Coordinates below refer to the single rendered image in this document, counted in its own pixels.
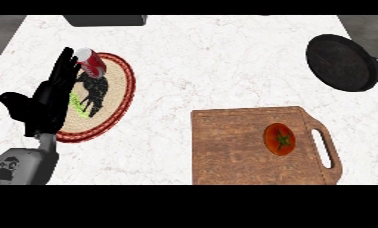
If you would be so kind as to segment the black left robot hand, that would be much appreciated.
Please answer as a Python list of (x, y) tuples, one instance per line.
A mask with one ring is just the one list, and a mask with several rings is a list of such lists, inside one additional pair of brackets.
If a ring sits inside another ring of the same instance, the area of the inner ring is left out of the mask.
[(51, 77), (41, 83), (33, 97), (17, 92), (5, 92), (0, 95), (0, 102), (8, 108), (11, 118), (26, 125), (26, 137), (57, 134), (61, 130), (80, 68), (74, 49), (66, 47)]

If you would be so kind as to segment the wooden cutting board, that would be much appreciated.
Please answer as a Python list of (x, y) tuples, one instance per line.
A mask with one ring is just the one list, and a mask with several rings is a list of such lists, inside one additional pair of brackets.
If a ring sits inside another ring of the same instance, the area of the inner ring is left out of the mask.
[[(293, 151), (280, 156), (265, 144), (268, 127), (294, 133)], [(343, 174), (331, 135), (300, 107), (193, 112), (193, 182), (200, 184), (334, 185)]]

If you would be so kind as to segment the red tomato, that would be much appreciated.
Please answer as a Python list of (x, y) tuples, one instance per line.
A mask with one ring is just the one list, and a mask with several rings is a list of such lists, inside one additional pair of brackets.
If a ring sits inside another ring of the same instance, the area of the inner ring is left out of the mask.
[(296, 135), (283, 123), (274, 123), (265, 130), (265, 145), (269, 151), (278, 155), (289, 155), (296, 148)]

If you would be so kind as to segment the black pan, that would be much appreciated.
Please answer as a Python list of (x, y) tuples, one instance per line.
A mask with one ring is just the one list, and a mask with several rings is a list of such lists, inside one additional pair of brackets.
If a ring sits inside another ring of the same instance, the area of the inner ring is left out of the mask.
[(340, 35), (323, 34), (308, 44), (306, 60), (320, 80), (346, 92), (364, 92), (378, 83), (378, 58)]

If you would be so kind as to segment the round woven placemat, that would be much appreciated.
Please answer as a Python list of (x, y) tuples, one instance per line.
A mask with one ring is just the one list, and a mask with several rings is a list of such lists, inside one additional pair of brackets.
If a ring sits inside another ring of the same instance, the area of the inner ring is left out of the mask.
[(107, 73), (91, 78), (79, 73), (72, 91), (69, 113), (57, 140), (80, 143), (100, 137), (116, 126), (131, 107), (137, 78), (131, 64), (117, 55), (100, 53)]

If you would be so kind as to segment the red soda can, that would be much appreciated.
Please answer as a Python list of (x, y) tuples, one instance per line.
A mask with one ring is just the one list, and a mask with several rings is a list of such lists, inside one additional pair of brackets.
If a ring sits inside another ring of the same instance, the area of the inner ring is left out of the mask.
[(100, 54), (91, 48), (82, 48), (76, 51), (77, 63), (91, 78), (100, 79), (107, 73), (107, 65)]

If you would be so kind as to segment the dark grey appliance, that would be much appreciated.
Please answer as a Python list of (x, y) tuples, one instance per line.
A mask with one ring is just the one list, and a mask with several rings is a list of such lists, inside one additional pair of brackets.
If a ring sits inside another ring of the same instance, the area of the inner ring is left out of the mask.
[(144, 26), (147, 15), (66, 15), (69, 23), (76, 27), (86, 26)]

